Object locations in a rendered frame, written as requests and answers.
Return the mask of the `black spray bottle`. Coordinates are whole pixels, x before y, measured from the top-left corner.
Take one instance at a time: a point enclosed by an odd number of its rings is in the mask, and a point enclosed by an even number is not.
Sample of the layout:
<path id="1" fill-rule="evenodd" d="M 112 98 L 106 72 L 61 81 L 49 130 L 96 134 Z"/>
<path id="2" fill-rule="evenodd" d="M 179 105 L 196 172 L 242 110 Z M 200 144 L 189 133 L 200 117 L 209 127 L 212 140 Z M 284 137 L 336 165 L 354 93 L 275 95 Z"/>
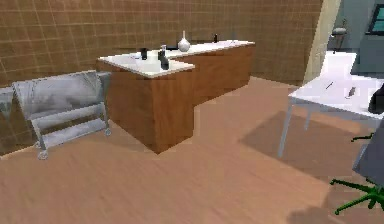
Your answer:
<path id="1" fill-rule="evenodd" d="M 165 57 L 165 51 L 160 50 L 158 52 L 158 60 L 160 61 L 160 66 L 163 70 L 169 69 L 169 60 Z"/>

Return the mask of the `wooden counter with white top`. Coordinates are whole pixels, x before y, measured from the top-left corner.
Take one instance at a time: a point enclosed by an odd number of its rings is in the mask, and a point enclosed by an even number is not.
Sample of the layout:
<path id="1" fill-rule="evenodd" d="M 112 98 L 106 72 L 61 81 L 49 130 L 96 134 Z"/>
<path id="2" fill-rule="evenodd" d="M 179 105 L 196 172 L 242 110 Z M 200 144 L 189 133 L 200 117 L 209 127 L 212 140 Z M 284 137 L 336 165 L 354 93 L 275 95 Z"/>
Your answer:
<path id="1" fill-rule="evenodd" d="M 190 138 L 194 107 L 248 84 L 255 44 L 226 40 L 167 50 L 164 70 L 158 52 L 145 60 L 132 53 L 100 57 L 96 69 L 110 71 L 110 119 L 159 154 Z"/>

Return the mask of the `white vase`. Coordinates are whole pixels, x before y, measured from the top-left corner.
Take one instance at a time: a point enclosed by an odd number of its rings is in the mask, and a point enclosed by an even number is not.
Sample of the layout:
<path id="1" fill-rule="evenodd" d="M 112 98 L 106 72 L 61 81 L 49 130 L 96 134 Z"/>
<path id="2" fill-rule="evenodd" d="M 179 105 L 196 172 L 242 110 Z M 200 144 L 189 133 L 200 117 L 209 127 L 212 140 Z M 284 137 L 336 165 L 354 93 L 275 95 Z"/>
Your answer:
<path id="1" fill-rule="evenodd" d="M 178 49 L 181 52 L 187 52 L 190 49 L 190 42 L 186 39 L 186 32 L 182 32 L 182 38 L 178 42 Z"/>

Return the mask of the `grey metal wheeled cart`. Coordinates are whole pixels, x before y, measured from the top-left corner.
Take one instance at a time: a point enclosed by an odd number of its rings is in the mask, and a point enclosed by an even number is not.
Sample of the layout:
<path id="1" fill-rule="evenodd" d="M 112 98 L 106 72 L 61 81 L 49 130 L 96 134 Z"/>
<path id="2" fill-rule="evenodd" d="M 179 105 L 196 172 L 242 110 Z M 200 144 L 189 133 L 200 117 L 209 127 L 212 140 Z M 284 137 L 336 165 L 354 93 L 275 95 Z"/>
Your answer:
<path id="1" fill-rule="evenodd" d="M 21 111 L 37 137 L 37 158 L 48 158 L 48 149 L 103 130 L 111 135 L 106 95 L 111 73 L 96 70 L 17 81 L 12 84 Z M 58 131 L 41 131 L 75 119 L 97 118 Z"/>

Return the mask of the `white table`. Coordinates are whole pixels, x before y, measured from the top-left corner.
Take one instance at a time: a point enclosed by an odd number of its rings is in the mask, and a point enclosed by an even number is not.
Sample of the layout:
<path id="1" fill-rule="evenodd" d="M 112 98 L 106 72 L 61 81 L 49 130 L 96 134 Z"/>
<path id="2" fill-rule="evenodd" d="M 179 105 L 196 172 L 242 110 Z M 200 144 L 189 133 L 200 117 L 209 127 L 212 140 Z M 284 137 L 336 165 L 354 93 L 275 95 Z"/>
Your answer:
<path id="1" fill-rule="evenodd" d="M 311 114 L 314 112 L 351 120 L 372 129 L 379 126 L 384 113 L 372 114 L 368 111 L 368 105 L 375 91 L 384 84 L 384 79 L 351 75 L 355 58 L 355 53 L 327 51 L 320 75 L 288 95 L 288 108 L 278 149 L 279 157 L 284 152 L 294 106 L 306 108 L 308 111 L 304 129 L 308 128 Z M 356 87 L 355 94 L 347 98 L 351 87 Z"/>

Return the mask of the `black rounded object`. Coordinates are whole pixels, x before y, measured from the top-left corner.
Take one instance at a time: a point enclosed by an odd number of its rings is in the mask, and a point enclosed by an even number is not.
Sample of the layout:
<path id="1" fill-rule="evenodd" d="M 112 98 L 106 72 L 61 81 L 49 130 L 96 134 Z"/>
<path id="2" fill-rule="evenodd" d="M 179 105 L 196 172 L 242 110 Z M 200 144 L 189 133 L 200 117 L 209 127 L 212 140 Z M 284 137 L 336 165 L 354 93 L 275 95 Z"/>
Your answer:
<path id="1" fill-rule="evenodd" d="M 368 111 L 373 114 L 384 113 L 384 84 L 372 95 Z"/>

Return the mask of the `grey office chair green base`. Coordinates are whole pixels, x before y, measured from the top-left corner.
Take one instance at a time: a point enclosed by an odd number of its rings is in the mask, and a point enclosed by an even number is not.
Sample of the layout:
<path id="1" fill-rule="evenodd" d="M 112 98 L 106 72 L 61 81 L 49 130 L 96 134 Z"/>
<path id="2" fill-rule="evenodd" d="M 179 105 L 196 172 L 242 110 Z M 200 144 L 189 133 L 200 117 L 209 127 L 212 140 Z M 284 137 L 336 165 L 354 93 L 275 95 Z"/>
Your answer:
<path id="1" fill-rule="evenodd" d="M 373 134 L 370 136 L 354 137 L 353 141 L 358 139 L 370 139 L 370 141 L 366 146 L 362 147 L 352 170 L 363 176 L 368 183 L 372 184 L 372 187 L 333 179 L 330 182 L 331 185 L 341 184 L 365 192 L 364 196 L 337 208 L 335 210 L 336 215 L 364 201 L 369 201 L 369 209 L 372 209 L 376 203 L 379 203 L 384 211 L 384 119 L 381 120 Z"/>

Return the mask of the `dark framed window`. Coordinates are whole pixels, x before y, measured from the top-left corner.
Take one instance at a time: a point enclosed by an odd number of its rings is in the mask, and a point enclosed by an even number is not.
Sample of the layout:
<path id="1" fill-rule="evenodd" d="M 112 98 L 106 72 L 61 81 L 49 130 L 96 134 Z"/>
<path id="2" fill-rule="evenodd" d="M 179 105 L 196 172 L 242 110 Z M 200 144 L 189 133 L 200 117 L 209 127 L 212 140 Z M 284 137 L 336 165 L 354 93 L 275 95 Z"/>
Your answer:
<path id="1" fill-rule="evenodd" d="M 366 34 L 384 36 L 384 4 L 375 6 Z"/>

